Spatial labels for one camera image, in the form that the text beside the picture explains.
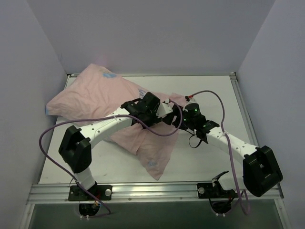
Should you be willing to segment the aluminium right side rail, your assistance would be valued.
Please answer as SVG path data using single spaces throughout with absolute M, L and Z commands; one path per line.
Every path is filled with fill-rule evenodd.
M 232 87 L 233 87 L 233 90 L 235 93 L 235 97 L 237 99 L 237 103 L 238 103 L 238 106 L 239 106 L 239 109 L 240 109 L 240 112 L 241 112 L 241 115 L 243 118 L 243 122 L 244 122 L 244 125 L 246 128 L 246 132 L 247 132 L 248 138 L 250 140 L 250 143 L 252 145 L 257 146 L 258 141 L 257 141 L 256 135 L 255 135 L 255 131 L 253 128 L 253 124 L 252 124 L 250 115 L 247 111 L 246 104 L 245 104 L 243 96 L 242 96 L 242 92 L 241 92 L 241 89 L 240 89 L 240 86 L 238 83 L 238 79 L 237 79 L 237 74 L 231 73 L 229 77 L 231 80 L 231 84 L 232 84 Z

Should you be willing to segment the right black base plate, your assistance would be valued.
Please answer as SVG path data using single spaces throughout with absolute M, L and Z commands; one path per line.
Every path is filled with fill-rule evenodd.
M 220 184 L 213 185 L 210 183 L 197 183 L 197 195 L 199 199 L 208 198 L 226 198 L 232 199 L 237 197 L 237 194 L 233 189 L 224 190 Z

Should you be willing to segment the aluminium back rail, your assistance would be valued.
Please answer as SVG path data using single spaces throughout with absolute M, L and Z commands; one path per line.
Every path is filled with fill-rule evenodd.
M 123 77 L 150 77 L 150 76 L 229 76 L 237 78 L 236 72 L 233 73 L 119 73 Z

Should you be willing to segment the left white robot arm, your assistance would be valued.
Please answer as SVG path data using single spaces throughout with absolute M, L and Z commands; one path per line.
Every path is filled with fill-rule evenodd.
M 123 103 L 102 120 L 89 120 L 89 125 L 80 128 L 72 125 L 66 130 L 59 153 L 71 168 L 81 197 L 91 200 L 96 195 L 96 181 L 90 171 L 92 149 L 102 140 L 112 140 L 137 155 L 147 133 L 156 133 L 153 125 L 163 120 L 170 125 L 175 116 L 178 124 L 182 123 L 182 108 L 178 104 L 170 106 L 171 102 L 170 99 L 162 102 L 147 92 L 143 98 Z

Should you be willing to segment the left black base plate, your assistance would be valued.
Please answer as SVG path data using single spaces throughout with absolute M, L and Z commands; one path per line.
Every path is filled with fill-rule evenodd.
M 112 198 L 112 185 L 93 185 L 89 190 L 89 193 L 94 195 L 99 200 L 111 200 Z M 70 187 L 69 201 L 90 201 L 94 200 L 86 191 L 80 188 L 78 185 Z

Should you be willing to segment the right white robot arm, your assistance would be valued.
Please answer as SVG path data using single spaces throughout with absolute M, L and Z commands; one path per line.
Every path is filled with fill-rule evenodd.
M 212 179 L 212 192 L 217 197 L 224 196 L 229 190 L 237 190 L 239 181 L 242 182 L 239 189 L 261 197 L 283 180 L 283 174 L 270 147 L 258 147 L 227 133 L 216 122 L 207 120 L 197 103 L 187 104 L 183 108 L 183 124 L 201 142 L 215 146 L 227 153 L 230 160 L 242 165 L 241 177 L 233 173 L 233 178 L 229 179 L 224 171 Z

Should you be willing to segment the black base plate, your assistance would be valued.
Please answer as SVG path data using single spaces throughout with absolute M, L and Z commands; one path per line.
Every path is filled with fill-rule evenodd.
M 111 200 L 112 198 L 112 185 L 93 185 L 89 190 L 89 193 L 94 195 L 99 200 Z M 80 188 L 78 185 L 70 187 L 69 201 L 90 201 L 94 200 L 86 191 Z
M 233 189 L 224 190 L 220 184 L 213 185 L 210 183 L 197 183 L 197 195 L 199 199 L 208 198 L 226 198 L 232 199 L 237 197 L 237 194 Z

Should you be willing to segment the aluminium rail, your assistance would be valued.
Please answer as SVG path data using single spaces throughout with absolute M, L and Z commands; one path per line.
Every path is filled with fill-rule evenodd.
M 119 73 L 123 77 L 150 77 L 150 76 L 229 76 L 237 78 L 236 72 L 233 73 Z
M 205 201 L 198 197 L 195 182 L 112 183 L 110 200 L 103 203 L 152 203 Z M 32 185 L 27 204 L 68 204 L 70 186 L 66 184 Z
M 240 109 L 240 112 L 241 112 L 241 115 L 243 118 L 243 122 L 244 122 L 244 125 L 246 128 L 246 132 L 247 132 L 248 138 L 250 140 L 250 143 L 252 145 L 257 146 L 258 141 L 257 141 L 256 135 L 255 135 L 255 131 L 253 128 L 253 124 L 252 124 L 250 115 L 247 111 L 246 104 L 245 104 L 243 96 L 242 96 L 242 92 L 241 92 L 241 89 L 240 89 L 240 86 L 238 83 L 238 79 L 237 79 L 237 74 L 231 73 L 229 77 L 231 80 L 231 84 L 232 84 L 232 87 L 233 87 L 233 90 L 235 93 L 235 97 L 237 99 L 237 103 L 238 103 L 238 106 L 239 106 L 239 109 Z

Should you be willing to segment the blue and pink pillowcase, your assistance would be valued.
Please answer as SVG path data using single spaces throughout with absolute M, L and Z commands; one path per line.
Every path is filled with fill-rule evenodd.
M 96 119 L 114 112 L 124 102 L 143 98 L 147 89 L 112 73 L 105 67 L 90 64 L 77 79 L 57 94 L 46 105 L 47 115 L 68 120 Z M 170 160 L 178 139 L 178 132 L 161 122 L 152 127 L 156 134 L 134 124 L 112 136 L 108 141 L 117 143 L 138 156 L 141 165 L 155 180 L 159 180 Z

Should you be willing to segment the aluminium front rail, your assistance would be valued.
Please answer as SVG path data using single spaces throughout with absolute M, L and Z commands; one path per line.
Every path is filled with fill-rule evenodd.
M 112 183 L 110 200 L 103 203 L 152 203 L 205 201 L 198 197 L 195 182 Z M 66 184 L 32 185 L 27 204 L 68 204 L 70 186 Z

